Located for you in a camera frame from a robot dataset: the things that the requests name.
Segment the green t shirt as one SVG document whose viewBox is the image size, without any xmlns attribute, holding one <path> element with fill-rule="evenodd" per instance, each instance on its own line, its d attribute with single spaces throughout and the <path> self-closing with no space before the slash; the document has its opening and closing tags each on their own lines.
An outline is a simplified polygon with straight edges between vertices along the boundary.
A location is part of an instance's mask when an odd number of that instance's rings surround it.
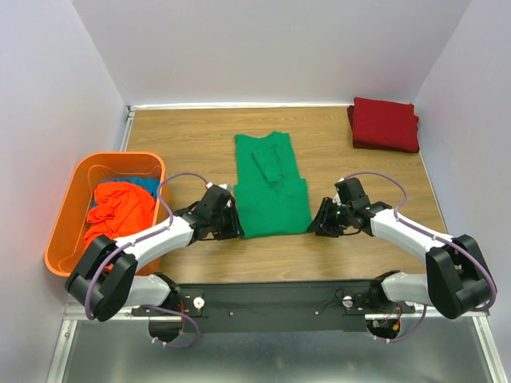
<svg viewBox="0 0 511 383">
<path fill-rule="evenodd" d="M 234 187 L 245 239 L 301 235 L 310 225 L 307 181 L 299 174 L 291 137 L 235 135 Z"/>
</svg>

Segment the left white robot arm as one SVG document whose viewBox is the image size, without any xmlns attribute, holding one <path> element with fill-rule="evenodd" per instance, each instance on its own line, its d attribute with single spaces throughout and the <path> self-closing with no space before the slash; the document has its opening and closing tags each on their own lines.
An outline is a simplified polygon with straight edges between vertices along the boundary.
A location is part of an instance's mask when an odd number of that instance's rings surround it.
<svg viewBox="0 0 511 383">
<path fill-rule="evenodd" d="M 139 270 L 197 241 L 243 234 L 234 196 L 213 184 L 201 200 L 153 227 L 115 240 L 96 237 L 66 280 L 65 289 L 83 305 L 90 320 L 107 321 L 126 306 L 150 305 L 160 315 L 171 314 L 177 304 L 172 284 L 155 274 L 140 276 Z"/>
</svg>

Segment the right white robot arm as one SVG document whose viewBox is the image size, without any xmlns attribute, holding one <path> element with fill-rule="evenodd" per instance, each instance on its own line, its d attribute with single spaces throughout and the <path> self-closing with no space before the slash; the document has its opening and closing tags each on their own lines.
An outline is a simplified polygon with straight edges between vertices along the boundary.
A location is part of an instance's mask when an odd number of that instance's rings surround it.
<svg viewBox="0 0 511 383">
<path fill-rule="evenodd" d="M 408 301 L 455 319 L 493 306 L 497 286 L 473 237 L 434 231 L 406 218 L 398 207 L 371 202 L 358 173 L 341 178 L 335 190 L 335 197 L 322 200 L 308 232 L 338 238 L 353 228 L 394 244 L 426 267 L 425 274 L 391 271 L 374 279 L 367 293 L 372 310 L 383 313 Z"/>
</svg>

